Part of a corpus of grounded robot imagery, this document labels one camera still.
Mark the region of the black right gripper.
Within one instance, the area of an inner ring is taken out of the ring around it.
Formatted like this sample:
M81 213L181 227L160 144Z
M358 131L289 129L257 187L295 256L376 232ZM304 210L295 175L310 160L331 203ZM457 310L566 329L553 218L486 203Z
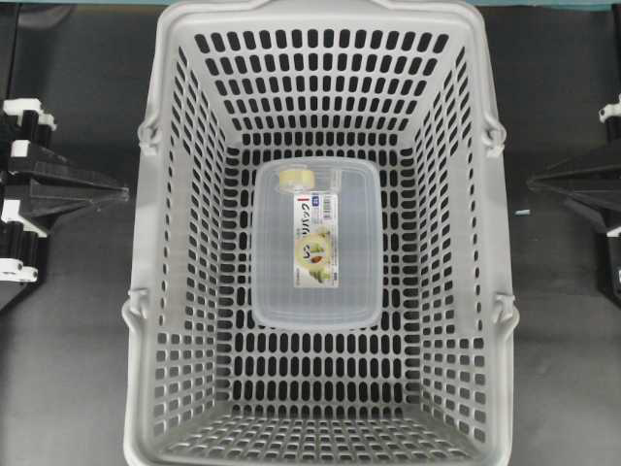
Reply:
M570 157L527 180L535 192L551 194L605 235L606 286L620 296L620 101L599 111L608 144L605 155Z

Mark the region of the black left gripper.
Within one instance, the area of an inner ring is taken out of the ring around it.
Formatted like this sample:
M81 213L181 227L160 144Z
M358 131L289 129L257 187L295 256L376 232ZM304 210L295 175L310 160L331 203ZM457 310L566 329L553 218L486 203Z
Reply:
M37 98L1 104L1 309L32 293L45 276L49 230L61 219L129 200L117 180L47 149L56 130ZM75 183L44 184L36 180Z

